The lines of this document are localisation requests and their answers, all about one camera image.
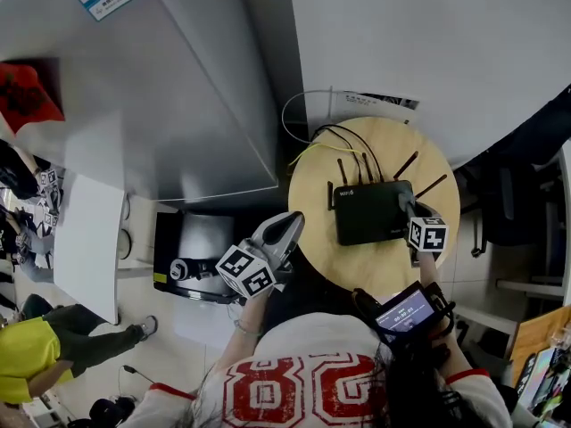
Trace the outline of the red paper decoration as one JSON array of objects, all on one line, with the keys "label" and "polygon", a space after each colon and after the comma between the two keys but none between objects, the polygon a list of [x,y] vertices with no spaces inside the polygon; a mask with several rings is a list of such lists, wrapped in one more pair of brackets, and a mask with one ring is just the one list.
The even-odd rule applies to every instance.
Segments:
[{"label": "red paper decoration", "polygon": [[28,124],[65,121],[59,62],[54,57],[0,62],[0,116],[13,136]]}]

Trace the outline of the black office chair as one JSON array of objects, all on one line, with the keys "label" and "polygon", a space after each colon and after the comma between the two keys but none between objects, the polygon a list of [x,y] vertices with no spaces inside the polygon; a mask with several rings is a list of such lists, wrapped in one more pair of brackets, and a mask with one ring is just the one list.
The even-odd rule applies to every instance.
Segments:
[{"label": "black office chair", "polygon": [[545,226],[540,166],[548,164],[571,138],[571,84],[515,130],[455,170],[474,201],[460,213],[475,210],[474,229],[482,236],[474,258],[487,244],[532,244]]}]

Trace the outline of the black device with screen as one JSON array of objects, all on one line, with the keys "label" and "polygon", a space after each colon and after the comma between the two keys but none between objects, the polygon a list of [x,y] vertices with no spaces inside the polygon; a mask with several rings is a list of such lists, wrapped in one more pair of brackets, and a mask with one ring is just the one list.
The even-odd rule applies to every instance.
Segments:
[{"label": "black device with screen", "polygon": [[409,343],[428,335],[445,318],[453,320],[454,308],[437,283],[424,287],[415,282],[380,307],[373,326],[388,344]]}]

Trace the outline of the black router with antennas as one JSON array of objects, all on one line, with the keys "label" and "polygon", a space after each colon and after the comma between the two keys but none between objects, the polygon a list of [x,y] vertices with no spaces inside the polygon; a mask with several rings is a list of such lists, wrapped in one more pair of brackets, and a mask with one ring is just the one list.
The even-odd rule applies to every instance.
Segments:
[{"label": "black router with antennas", "polygon": [[[335,213],[337,242],[342,246],[367,243],[383,243],[405,239],[408,245],[408,218],[400,208],[399,192],[403,187],[412,189],[408,180],[394,179],[391,182],[376,181],[367,171],[368,182],[361,179],[350,185],[343,161],[337,161],[343,184],[335,187],[327,183],[327,209]],[[447,178],[440,176],[416,197],[416,202]]]}]

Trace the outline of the black silver cylinder tool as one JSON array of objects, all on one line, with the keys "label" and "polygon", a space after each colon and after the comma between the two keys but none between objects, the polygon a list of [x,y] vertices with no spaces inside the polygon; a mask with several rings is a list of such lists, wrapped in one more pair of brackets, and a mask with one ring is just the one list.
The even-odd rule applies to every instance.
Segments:
[{"label": "black silver cylinder tool", "polygon": [[218,274],[213,259],[174,259],[170,264],[169,276],[175,281],[185,281],[195,279],[201,281],[203,279],[214,277]]}]

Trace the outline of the white board desk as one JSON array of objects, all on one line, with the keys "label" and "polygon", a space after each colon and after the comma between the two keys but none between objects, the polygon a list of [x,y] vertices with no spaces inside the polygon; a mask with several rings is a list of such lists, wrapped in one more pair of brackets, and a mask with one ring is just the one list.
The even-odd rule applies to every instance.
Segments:
[{"label": "white board desk", "polygon": [[118,240],[125,192],[68,171],[55,228],[54,284],[114,324]]}]

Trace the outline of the silver refrigerator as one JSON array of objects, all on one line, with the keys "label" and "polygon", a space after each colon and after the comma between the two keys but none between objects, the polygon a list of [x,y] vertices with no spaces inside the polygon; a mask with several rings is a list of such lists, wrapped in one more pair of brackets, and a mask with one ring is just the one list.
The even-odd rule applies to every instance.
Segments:
[{"label": "silver refrigerator", "polygon": [[64,122],[0,138],[167,202],[264,197],[282,177],[279,109],[301,83],[292,0],[0,0],[0,62],[57,58]]}]

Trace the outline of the person's left forearm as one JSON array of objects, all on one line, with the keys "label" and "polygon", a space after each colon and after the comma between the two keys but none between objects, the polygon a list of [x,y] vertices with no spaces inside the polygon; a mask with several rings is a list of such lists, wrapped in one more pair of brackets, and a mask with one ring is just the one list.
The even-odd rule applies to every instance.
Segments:
[{"label": "person's left forearm", "polygon": [[232,367],[255,352],[270,294],[271,291],[263,292],[245,303],[226,348],[212,368],[213,373]]}]

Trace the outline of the black open box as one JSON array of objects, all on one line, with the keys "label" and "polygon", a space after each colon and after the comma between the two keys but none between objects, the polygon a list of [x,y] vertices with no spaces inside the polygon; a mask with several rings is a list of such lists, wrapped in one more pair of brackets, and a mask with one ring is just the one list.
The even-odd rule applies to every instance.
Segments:
[{"label": "black open box", "polygon": [[228,305],[239,299],[219,273],[197,281],[170,278],[174,259],[213,259],[215,265],[234,243],[234,219],[190,212],[159,212],[153,245],[153,288],[190,300]]}]

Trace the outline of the person in white red shirt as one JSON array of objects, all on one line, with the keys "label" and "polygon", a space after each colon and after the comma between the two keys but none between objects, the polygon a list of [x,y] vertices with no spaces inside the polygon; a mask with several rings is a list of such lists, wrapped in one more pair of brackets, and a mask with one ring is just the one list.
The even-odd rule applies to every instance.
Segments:
[{"label": "person in white red shirt", "polygon": [[483,369],[395,357],[359,319],[313,313],[266,333],[194,399],[148,392],[121,428],[512,428]]}]

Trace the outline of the small wooden table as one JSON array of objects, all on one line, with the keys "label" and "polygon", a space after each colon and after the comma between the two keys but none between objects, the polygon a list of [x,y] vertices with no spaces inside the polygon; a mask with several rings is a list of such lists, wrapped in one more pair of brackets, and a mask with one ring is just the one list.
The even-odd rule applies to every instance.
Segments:
[{"label": "small wooden table", "polygon": [[548,349],[552,335],[569,321],[571,321],[571,306],[565,306],[518,325],[510,355],[513,387],[516,386],[528,357]]}]

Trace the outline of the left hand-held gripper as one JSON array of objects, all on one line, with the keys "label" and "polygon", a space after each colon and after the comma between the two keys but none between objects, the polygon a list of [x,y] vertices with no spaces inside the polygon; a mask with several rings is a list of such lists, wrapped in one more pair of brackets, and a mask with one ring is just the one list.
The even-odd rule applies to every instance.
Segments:
[{"label": "left hand-held gripper", "polygon": [[224,282],[246,299],[284,285],[293,273],[289,255],[297,246],[305,218],[300,211],[280,213],[261,223],[261,232],[232,245],[215,265]]}]

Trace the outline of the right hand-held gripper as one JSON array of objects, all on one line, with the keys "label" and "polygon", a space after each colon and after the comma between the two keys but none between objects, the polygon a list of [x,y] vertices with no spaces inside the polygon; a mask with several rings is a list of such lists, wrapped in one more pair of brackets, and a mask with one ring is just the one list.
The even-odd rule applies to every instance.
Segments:
[{"label": "right hand-held gripper", "polygon": [[406,202],[403,210],[408,218],[410,263],[418,266],[420,252],[432,253],[437,260],[448,243],[448,225],[432,207],[422,202]]}]

